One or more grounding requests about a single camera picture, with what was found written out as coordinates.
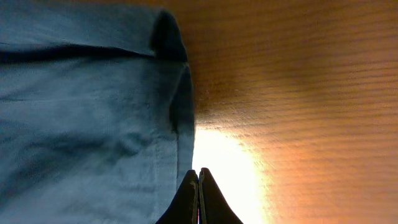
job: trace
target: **clip jaw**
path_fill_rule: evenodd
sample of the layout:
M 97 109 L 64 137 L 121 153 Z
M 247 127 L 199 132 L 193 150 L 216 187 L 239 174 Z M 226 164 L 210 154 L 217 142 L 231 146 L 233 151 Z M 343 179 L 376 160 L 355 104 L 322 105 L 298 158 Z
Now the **clip jaw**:
M 156 224 L 243 224 L 228 206 L 211 172 L 202 168 L 199 178 L 189 170 L 169 208 Z

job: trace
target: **wood grain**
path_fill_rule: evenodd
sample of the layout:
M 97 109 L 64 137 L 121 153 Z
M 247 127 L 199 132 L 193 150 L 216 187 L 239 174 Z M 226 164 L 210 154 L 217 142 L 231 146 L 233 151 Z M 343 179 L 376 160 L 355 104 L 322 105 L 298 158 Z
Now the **wood grain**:
M 130 1 L 173 11 L 194 166 L 245 223 L 398 220 L 398 1 Z

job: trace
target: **wooden surface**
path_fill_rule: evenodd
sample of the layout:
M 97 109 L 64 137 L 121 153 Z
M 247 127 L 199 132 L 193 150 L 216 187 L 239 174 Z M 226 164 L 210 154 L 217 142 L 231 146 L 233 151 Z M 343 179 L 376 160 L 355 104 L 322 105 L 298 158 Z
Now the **wooden surface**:
M 175 13 L 194 167 L 244 223 L 398 222 L 398 1 L 133 2 Z

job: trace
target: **blue fabric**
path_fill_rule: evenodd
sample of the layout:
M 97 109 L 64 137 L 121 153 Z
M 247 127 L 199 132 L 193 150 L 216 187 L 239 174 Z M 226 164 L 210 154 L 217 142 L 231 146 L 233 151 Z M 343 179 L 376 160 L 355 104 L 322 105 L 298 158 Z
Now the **blue fabric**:
M 154 223 L 192 166 L 166 11 L 0 3 L 0 223 Z

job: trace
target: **folded fabric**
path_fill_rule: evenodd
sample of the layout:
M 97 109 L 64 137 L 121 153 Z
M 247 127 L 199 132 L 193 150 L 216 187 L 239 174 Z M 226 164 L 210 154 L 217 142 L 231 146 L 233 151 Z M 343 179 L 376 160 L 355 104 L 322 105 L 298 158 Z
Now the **folded fabric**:
M 155 223 L 192 166 L 193 100 L 166 11 L 0 3 L 0 223 Z

